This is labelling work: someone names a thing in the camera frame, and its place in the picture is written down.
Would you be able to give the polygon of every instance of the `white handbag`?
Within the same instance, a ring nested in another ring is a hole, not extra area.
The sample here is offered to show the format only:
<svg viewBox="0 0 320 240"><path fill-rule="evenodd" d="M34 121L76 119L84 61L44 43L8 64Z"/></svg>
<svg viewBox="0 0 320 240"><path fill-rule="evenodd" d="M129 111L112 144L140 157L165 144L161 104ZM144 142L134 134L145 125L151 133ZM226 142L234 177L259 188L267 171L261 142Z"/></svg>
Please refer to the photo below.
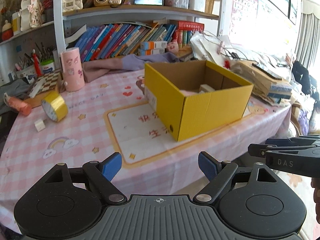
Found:
<svg viewBox="0 0 320 240"><path fill-rule="evenodd" d="M80 10L82 8L82 0L62 0L62 12Z"/></svg>

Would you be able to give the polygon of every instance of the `blue gripper pad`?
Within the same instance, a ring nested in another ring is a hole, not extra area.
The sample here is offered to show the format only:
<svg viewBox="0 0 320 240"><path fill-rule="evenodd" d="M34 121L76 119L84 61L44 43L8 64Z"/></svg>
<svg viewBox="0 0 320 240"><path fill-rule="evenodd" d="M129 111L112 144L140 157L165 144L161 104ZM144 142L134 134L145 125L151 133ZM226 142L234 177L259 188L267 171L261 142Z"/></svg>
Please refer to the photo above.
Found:
<svg viewBox="0 0 320 240"><path fill-rule="evenodd" d="M111 181L115 177L122 166L122 157L120 153L114 153L113 155L113 158L108 160L102 168L102 174L108 181Z"/></svg>
<svg viewBox="0 0 320 240"><path fill-rule="evenodd" d="M206 152L200 152L198 156L198 165L209 181L218 175L218 167L206 156Z"/></svg>

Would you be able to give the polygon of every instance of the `table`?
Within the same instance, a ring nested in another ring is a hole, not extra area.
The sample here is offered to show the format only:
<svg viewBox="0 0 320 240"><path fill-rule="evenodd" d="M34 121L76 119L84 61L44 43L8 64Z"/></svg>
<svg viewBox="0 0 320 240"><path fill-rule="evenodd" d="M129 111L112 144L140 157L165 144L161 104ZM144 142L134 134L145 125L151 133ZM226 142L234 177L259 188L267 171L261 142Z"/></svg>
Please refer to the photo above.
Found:
<svg viewBox="0 0 320 240"><path fill-rule="evenodd" d="M81 167L120 151L123 167L113 184L127 196L164 195L203 177L200 151L219 161L233 160L250 143L286 135L290 106L271 107L251 98L243 119L177 143L144 102L136 86L143 75L144 70L105 75L80 91L63 93L67 117L59 123L48 120L39 133L34 122L46 118L41 107L28 117L18 115L0 158L0 223L19 232L15 203L56 163Z"/></svg>

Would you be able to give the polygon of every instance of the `yellow tape roll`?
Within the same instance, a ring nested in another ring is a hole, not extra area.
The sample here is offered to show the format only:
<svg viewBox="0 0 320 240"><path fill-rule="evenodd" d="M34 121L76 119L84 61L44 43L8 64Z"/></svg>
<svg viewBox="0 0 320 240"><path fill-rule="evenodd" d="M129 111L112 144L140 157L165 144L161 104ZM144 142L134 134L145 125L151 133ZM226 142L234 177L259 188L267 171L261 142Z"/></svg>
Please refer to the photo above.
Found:
<svg viewBox="0 0 320 240"><path fill-rule="evenodd" d="M56 91L50 92L41 103L46 115L54 122L61 121L68 113L64 99Z"/></svg>

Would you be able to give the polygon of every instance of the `alphabet poster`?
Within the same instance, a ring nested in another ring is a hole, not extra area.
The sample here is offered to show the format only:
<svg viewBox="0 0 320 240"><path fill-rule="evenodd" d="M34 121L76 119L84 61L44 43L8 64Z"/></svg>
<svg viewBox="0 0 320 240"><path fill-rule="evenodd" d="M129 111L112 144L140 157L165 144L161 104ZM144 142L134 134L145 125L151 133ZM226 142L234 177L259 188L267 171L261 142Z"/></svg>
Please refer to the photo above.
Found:
<svg viewBox="0 0 320 240"><path fill-rule="evenodd" d="M258 0L233 0L229 38L232 43L247 45L257 18Z"/></svg>

